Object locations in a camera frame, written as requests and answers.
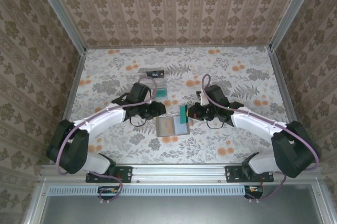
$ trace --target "patterned wallpaper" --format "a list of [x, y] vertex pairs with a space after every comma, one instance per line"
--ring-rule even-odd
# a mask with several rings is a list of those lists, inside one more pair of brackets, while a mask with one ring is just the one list
[[290, 0], [62, 0], [86, 47], [267, 44]]
[[79, 55], [47, 0], [0, 0], [0, 223], [20, 223]]
[[305, 0], [276, 53], [337, 206], [337, 0]]

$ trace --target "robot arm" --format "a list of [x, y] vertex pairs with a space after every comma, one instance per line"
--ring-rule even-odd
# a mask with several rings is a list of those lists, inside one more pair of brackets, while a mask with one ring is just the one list
[[[149, 99], [150, 96], [151, 90], [147, 86], [135, 83], [130, 93], [113, 100], [111, 104], [101, 111], [74, 122], [62, 120], [58, 124], [52, 141], [48, 146], [47, 157], [56, 162], [65, 137], [75, 126], [83, 124], [71, 135], [72, 142], [66, 143], [61, 154], [60, 166], [70, 174], [74, 174], [79, 170], [104, 174], [109, 167], [115, 165], [115, 162], [101, 154], [88, 153], [90, 139], [113, 125], [129, 120], [133, 116], [139, 115], [142, 119], [150, 120], [153, 117], [165, 114], [164, 104], [156, 101], [150, 100], [146, 104], [130, 106], [130, 104], [143, 102]], [[113, 107], [125, 105], [129, 106], [112, 110]]]
[[216, 117], [223, 123], [246, 129], [272, 145], [272, 150], [254, 153], [242, 163], [242, 168], [245, 170], [244, 173], [248, 177], [269, 171], [280, 171], [294, 178], [314, 162], [313, 154], [303, 143], [284, 130], [275, 127], [275, 124], [283, 126], [300, 136], [314, 149], [309, 136], [299, 122], [293, 121], [286, 124], [275, 121], [274, 125], [270, 125], [263, 120], [267, 119], [266, 117], [250, 111], [243, 104], [238, 102], [230, 103], [219, 86], [212, 85], [206, 87], [205, 91], [214, 102], [227, 108], [245, 111], [247, 114], [222, 109], [210, 104], [201, 91], [197, 92], [201, 102], [195, 103], [194, 106], [189, 108], [187, 112], [189, 117], [198, 120], [213, 120]]

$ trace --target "vented metal strip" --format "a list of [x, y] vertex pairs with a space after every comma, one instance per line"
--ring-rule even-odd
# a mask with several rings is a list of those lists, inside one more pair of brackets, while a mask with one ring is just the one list
[[[50, 186], [48, 196], [97, 196], [98, 188], [99, 186]], [[235, 195], [245, 195], [244, 186], [123, 186], [121, 192], [121, 196]]]

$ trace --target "floral tablecloth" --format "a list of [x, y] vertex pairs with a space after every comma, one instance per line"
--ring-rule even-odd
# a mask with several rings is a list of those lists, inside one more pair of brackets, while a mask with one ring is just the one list
[[[82, 119], [128, 92], [146, 68], [165, 69], [166, 116], [179, 115], [182, 105], [197, 101], [202, 76], [219, 85], [229, 101], [287, 121], [266, 47], [99, 49], [86, 52], [71, 120]], [[216, 121], [214, 127], [220, 126]], [[224, 125], [209, 129], [190, 122], [189, 135], [158, 138], [155, 121], [135, 128], [128, 121], [92, 139], [90, 152], [101, 152], [119, 164], [191, 164], [242, 162], [270, 144], [243, 129]]]

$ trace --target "wire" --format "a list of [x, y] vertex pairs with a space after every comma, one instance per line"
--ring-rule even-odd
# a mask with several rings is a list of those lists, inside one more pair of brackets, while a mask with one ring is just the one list
[[145, 122], [144, 122], [143, 124], [141, 124], [141, 125], [133, 125], [132, 122], [131, 122], [131, 118], [132, 118], [132, 117], [130, 117], [129, 122], [130, 122], [130, 124], [131, 124], [132, 126], [134, 126], [134, 127], [136, 127], [136, 128], [139, 128], [139, 127], [144, 126], [145, 123], [147, 122], [147, 119], [145, 119]]
[[[209, 78], [209, 81], [207, 83], [207, 85], [205, 86], [204, 85], [204, 82], [205, 82], [205, 78], [208, 77]], [[312, 167], [312, 168], [307, 168], [306, 170], [315, 170], [319, 164], [320, 164], [320, 160], [318, 158], [318, 155], [316, 154], [315, 150], [304, 140], [302, 139], [300, 136], [298, 136], [297, 134], [295, 134], [294, 132], [290, 131], [289, 129], [277, 124], [277, 123], [274, 123], [273, 121], [269, 120], [269, 119], [266, 119], [262, 116], [259, 116], [257, 114], [253, 114], [253, 113], [250, 113], [250, 111], [244, 111], [244, 110], [239, 110], [239, 109], [234, 109], [234, 108], [230, 108], [230, 107], [224, 107], [224, 106], [221, 106], [220, 104], [216, 103], [215, 101], [213, 101], [206, 93], [205, 91], [205, 88], [207, 86], [209, 86], [211, 82], [211, 76], [209, 74], [205, 74], [202, 78], [202, 81], [201, 81], [201, 88], [202, 88], [202, 91], [204, 92], [204, 95], [206, 96], [206, 98], [214, 105], [216, 105], [217, 107], [220, 107], [222, 109], [226, 109], [226, 110], [229, 110], [229, 111], [233, 111], [233, 112], [238, 112], [238, 113], [242, 113], [242, 114], [245, 114], [245, 115], [249, 115], [249, 116], [252, 116], [252, 117], [255, 117], [261, 121], [264, 121], [265, 123], [268, 123], [270, 125], [273, 125], [277, 128], [280, 128], [282, 130], [284, 130], [285, 132], [287, 132], [288, 134], [290, 134], [291, 136], [295, 137], [297, 140], [299, 140], [301, 143], [303, 143], [309, 150], [310, 152], [312, 153], [312, 155], [314, 156], [315, 158], [315, 166]]]
[[78, 125], [76, 125], [69, 133], [68, 135], [64, 138], [62, 144], [61, 144], [61, 147], [60, 147], [60, 150], [58, 151], [58, 155], [57, 155], [57, 158], [56, 158], [56, 170], [58, 172], [58, 174], [60, 175], [67, 175], [68, 173], [67, 172], [62, 172], [60, 170], [60, 160], [61, 160], [61, 155], [62, 155], [62, 152], [64, 150], [64, 147], [65, 145], [67, 144], [67, 142], [69, 141], [69, 139], [71, 138], [72, 134], [78, 130], [80, 127], [82, 127], [84, 124], [86, 123], [89, 123], [90, 121], [94, 120], [95, 118], [105, 114], [105, 113], [110, 113], [111, 111], [113, 110], [116, 110], [116, 109], [120, 109], [120, 108], [125, 108], [125, 107], [134, 107], [134, 106], [139, 106], [139, 105], [143, 105], [143, 104], [146, 104], [148, 103], [150, 100], [154, 99], [156, 97], [156, 94], [157, 94], [157, 83], [156, 81], [153, 79], [153, 78], [150, 78], [150, 77], [143, 77], [141, 78], [138, 82], [140, 82], [142, 79], [150, 79], [151, 81], [153, 81], [153, 84], [154, 84], [154, 90], [152, 92], [152, 95], [150, 96], [149, 99], [146, 99], [142, 102], [139, 102], [139, 103], [134, 103], [134, 104], [127, 104], [127, 105], [122, 105], [122, 106], [116, 106], [116, 107], [110, 107], [108, 109], [105, 109], [105, 110], [101, 110], [99, 111], [97, 114], [93, 114], [92, 116], [88, 117], [85, 119], [85, 121], [79, 123]]
[[283, 184], [286, 180], [286, 174], [283, 174], [282, 172], [279, 172], [279, 171], [275, 171], [275, 173], [282, 174], [284, 177], [283, 177], [283, 180], [281, 181], [281, 183], [277, 186], [277, 188], [274, 191], [272, 191], [270, 194], [268, 194], [267, 196], [264, 196], [260, 199], [256, 199], [254, 196], [252, 196], [251, 194], [248, 194], [248, 193], [246, 193], [246, 195], [248, 195], [252, 199], [256, 199], [256, 200], [265, 200], [265, 199], [268, 199], [268, 198], [272, 197], [283, 186]]
[[222, 127], [223, 127], [224, 123], [222, 123], [221, 127], [219, 127], [219, 128], [211, 128], [211, 127], [209, 126], [209, 121], [207, 120], [207, 121], [206, 121], [206, 125], [207, 125], [208, 128], [210, 128], [210, 129], [219, 129], [219, 128], [222, 128]]
[[[95, 175], [95, 176], [101, 177], [101, 178], [111, 178], [111, 179], [114, 179], [114, 180], [116, 180], [120, 184], [120, 189], [118, 190], [118, 192], [115, 194], [114, 197], [112, 197], [111, 199], [109, 199], [109, 201], [115, 200], [121, 194], [122, 189], [123, 189], [123, 183], [122, 183], [122, 181], [119, 178], [114, 177], [114, 176], [99, 174], [99, 173], [96, 173], [96, 172], [90, 172], [90, 173], [93, 174], [93, 175]], [[100, 194], [98, 195], [98, 197], [99, 197], [100, 200], [103, 200], [102, 199], [102, 192], [107, 191], [107, 190], [108, 190], [108, 188], [102, 188], [101, 189]]]

